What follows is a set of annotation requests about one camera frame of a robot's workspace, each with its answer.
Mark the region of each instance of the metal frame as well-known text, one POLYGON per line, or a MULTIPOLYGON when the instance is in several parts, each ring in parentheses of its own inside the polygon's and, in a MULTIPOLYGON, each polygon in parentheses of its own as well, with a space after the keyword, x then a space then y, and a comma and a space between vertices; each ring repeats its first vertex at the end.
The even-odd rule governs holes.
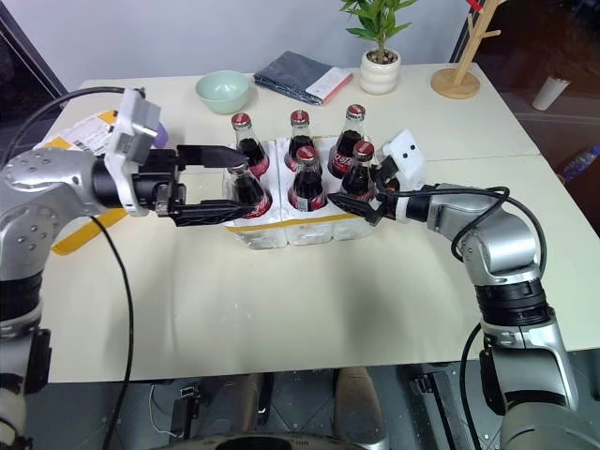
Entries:
POLYGON ((34 74, 40 84, 53 98, 67 93, 65 86, 46 64, 31 41, 27 38, 7 7, 0 1, 0 23, 6 30, 0 29, 0 38, 21 58, 22 62, 34 74))

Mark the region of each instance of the light green bowl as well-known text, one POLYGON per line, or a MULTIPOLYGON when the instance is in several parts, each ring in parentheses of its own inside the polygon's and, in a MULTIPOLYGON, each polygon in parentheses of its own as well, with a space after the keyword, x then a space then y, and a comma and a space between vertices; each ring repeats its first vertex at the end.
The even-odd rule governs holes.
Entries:
POLYGON ((203 76, 196 83, 196 94, 210 111, 231 114, 240 111, 248 101, 250 82, 243 73, 220 70, 203 76))

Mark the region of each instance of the white table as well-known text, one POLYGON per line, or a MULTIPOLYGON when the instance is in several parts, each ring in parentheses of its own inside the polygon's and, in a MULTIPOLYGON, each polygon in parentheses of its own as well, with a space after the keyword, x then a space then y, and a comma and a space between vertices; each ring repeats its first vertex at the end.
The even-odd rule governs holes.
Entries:
MULTIPOLYGON (((368 96, 353 83, 326 108, 306 107, 315 133, 336 133, 347 104, 361 102, 376 143, 399 128, 414 133, 429 160, 427 181, 509 186, 545 227, 544 285, 567 348, 600 346, 593 282, 600 241, 488 82, 474 99, 447 100, 427 90, 426 77, 437 68, 405 67, 402 85, 387 97, 368 96), (409 113, 417 99, 418 112, 409 113)), ((230 142, 229 117, 206 111, 194 81, 93 84, 145 85, 163 107, 173 143, 230 142)), ((255 97, 247 111, 268 137, 286 134, 289 111, 305 107, 262 89, 255 96, 260 102, 255 97)), ((59 123, 117 105, 116 96, 78 100, 59 123)), ((219 180, 217 173, 183 177, 191 197, 199 184, 203 194, 218 196, 219 180)), ((134 297, 134 379, 457 360, 480 317, 450 243, 420 223, 383 221, 365 239, 264 251, 243 248, 222 226, 176 229, 154 215, 127 217, 110 232, 134 297), (233 279, 245 288, 236 290, 233 279)), ((54 348, 51 381, 121 379, 127 306, 106 242, 96 238, 67 257, 52 255, 42 295, 42 324, 52 329, 54 348)))

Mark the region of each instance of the bottle cap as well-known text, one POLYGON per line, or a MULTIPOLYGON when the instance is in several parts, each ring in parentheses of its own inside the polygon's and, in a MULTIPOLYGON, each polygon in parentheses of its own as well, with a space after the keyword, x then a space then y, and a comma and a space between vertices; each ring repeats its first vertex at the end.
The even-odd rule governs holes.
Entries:
POLYGON ((292 125, 308 125, 308 112, 296 110, 290 114, 290 123, 292 125))
POLYGON ((363 120, 365 118, 365 107, 357 104, 350 105, 346 110, 346 118, 363 120))
POLYGON ((227 168, 227 172, 231 173, 232 175, 241 175, 242 173, 245 173, 247 171, 248 171, 248 164, 246 162, 243 162, 239 166, 227 168))
POLYGON ((232 117, 233 128, 243 128, 250 125, 250 116, 245 112, 239 112, 232 117))
POLYGON ((310 145, 303 145, 296 153, 296 159, 301 164, 311 164, 317 159, 317 152, 310 145))
POLYGON ((361 161, 369 161, 373 158, 375 147, 371 142, 359 141, 354 145, 354 156, 361 161))

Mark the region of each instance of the white flower pot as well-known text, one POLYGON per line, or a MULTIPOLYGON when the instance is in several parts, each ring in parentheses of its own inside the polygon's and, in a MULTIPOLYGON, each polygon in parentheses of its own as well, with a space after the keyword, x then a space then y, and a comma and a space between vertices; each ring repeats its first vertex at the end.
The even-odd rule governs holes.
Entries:
POLYGON ((398 84, 400 75, 400 54, 394 52, 397 60, 391 64, 376 64, 367 58, 367 53, 363 54, 363 61, 360 65, 360 87, 370 94, 380 95, 393 91, 398 84))

